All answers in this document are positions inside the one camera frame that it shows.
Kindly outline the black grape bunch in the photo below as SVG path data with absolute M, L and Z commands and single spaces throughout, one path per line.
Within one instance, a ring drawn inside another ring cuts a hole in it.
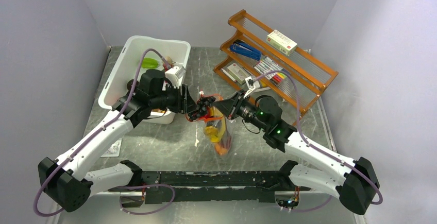
M 212 104 L 216 101 L 214 96 L 203 96 L 197 101 L 198 109 L 188 115 L 190 122 L 197 121 L 202 118 L 210 118 L 213 116 Z

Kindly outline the clear zip bag orange zipper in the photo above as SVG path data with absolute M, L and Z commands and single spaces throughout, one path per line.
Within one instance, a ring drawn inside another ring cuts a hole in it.
M 203 133 L 214 146 L 219 156 L 226 155 L 232 142 L 232 135 L 229 130 L 228 121 L 219 109 L 212 104 L 223 100 L 219 94 L 205 95 L 199 92 L 199 99 L 196 101 L 197 109 L 185 117 L 189 122 L 203 122 Z

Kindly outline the yellow banana bunch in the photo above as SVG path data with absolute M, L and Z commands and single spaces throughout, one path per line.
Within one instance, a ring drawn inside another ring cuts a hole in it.
M 205 118 L 204 134 L 211 142 L 217 143 L 223 137 L 226 131 L 226 120 L 223 114 L 213 107 L 213 116 Z

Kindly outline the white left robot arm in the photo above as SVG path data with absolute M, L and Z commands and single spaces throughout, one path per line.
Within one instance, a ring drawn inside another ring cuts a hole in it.
M 185 74 L 182 66 L 136 73 L 126 95 L 116 101 L 97 127 L 56 159 L 45 158 L 39 163 L 39 192 L 47 194 L 63 211 L 72 212 L 89 197 L 108 189 L 138 190 L 143 185 L 142 169 L 129 160 L 96 171 L 91 167 L 112 144 L 150 119 L 152 110 L 194 111 L 196 103 L 183 84 Z

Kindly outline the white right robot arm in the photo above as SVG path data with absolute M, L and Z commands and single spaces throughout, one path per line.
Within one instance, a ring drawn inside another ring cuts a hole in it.
M 263 139 L 275 149 L 292 153 L 312 167 L 299 163 L 278 176 L 284 190 L 303 186 L 324 192 L 340 201 L 349 211 L 364 215 L 372 204 L 382 203 L 380 184 L 372 163 L 360 157 L 355 160 L 336 153 L 301 134 L 296 126 L 284 121 L 282 109 L 271 96 L 262 95 L 253 104 L 244 91 L 213 103 L 226 118 L 241 117 L 262 131 Z

